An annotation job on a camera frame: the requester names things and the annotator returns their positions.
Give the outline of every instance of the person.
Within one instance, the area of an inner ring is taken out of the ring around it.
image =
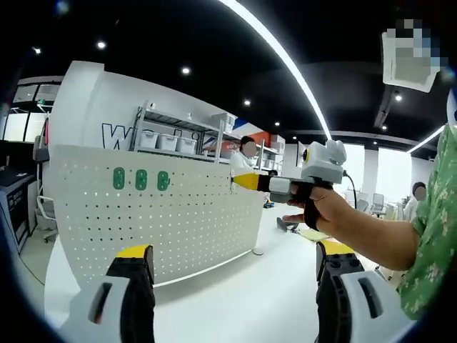
[[[230,157],[230,166],[234,169],[253,169],[252,157],[256,155],[257,144],[252,137],[241,138],[240,149]]]
[[[423,182],[416,182],[413,185],[413,196],[409,199],[405,207],[405,214],[403,219],[411,222],[416,218],[416,210],[419,202],[425,199],[426,197],[426,184]]]
[[[448,124],[439,142],[426,197],[412,222],[388,221],[353,209],[335,191],[315,187],[317,228],[381,266],[406,270],[397,292],[403,311],[419,319],[433,300],[457,250],[457,87],[448,96]],[[304,204],[289,202],[304,209]],[[284,216],[304,222],[304,214]]]

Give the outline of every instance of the black cable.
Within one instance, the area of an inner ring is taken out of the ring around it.
[[[352,191],[354,192],[354,209],[357,209],[357,195],[356,195],[356,187],[354,186],[354,181],[352,181],[352,178],[346,173],[346,170],[344,171],[343,175],[345,177],[348,177],[351,180],[352,183]]]
[[[3,213],[3,217],[5,218],[5,222],[6,224],[9,224],[8,223],[8,218],[6,217],[6,212],[3,208],[3,206],[0,204],[0,208],[1,208],[1,212]],[[22,263],[24,264],[24,266],[27,268],[27,270],[30,272],[30,274],[32,274],[32,276],[41,284],[44,286],[44,283],[30,270],[29,266],[27,266],[26,262],[24,262],[24,260],[22,259],[21,257],[21,254],[18,252],[18,256],[19,256],[19,259],[22,261]]]

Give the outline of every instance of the shelving unit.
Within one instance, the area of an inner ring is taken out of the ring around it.
[[[204,124],[194,122],[190,119],[183,119],[178,118],[177,116],[165,113],[163,111],[155,110],[151,107],[147,107],[150,104],[150,101],[145,101],[143,106],[138,107],[138,111],[135,115],[134,119],[134,133],[131,137],[129,151],[138,151],[143,153],[149,154],[161,154],[161,155],[169,155],[169,156],[177,156],[185,159],[196,159],[200,161],[207,161],[213,163],[222,163],[222,164],[229,164],[229,159],[222,159],[221,156],[221,147],[223,141],[233,141],[239,143],[241,140],[240,136],[229,134],[224,132],[224,123],[221,121],[221,125],[219,128]],[[195,154],[185,154],[177,151],[166,151],[161,149],[151,149],[145,148],[139,145],[140,134],[143,131],[144,122],[148,123],[155,123],[162,126],[168,126],[174,129],[182,129],[193,134],[197,135],[197,142],[196,142],[196,153]],[[204,138],[205,136],[212,136],[216,139],[216,151],[215,156],[204,156],[203,155],[203,146],[204,146]],[[257,144],[259,152],[259,163],[261,163],[264,154],[273,154],[279,155],[279,153],[272,148],[268,148],[265,146],[265,141],[262,141],[262,144]],[[262,170],[271,170],[271,168],[262,168]]]

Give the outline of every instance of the ceiling air conditioner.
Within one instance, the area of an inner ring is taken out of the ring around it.
[[[439,56],[431,56],[430,46],[423,46],[422,37],[395,37],[395,30],[382,33],[383,82],[428,93],[436,73],[440,71]]]

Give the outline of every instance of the white shirt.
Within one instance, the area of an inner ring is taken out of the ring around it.
[[[237,151],[230,157],[230,166],[233,169],[250,169],[253,170],[251,166],[251,160],[248,159],[241,151]]]
[[[412,222],[412,220],[414,218],[416,218],[416,210],[417,210],[418,205],[419,205],[419,202],[417,201],[417,199],[414,196],[412,196],[409,199],[409,202],[406,204],[403,219],[407,220],[408,222]]]

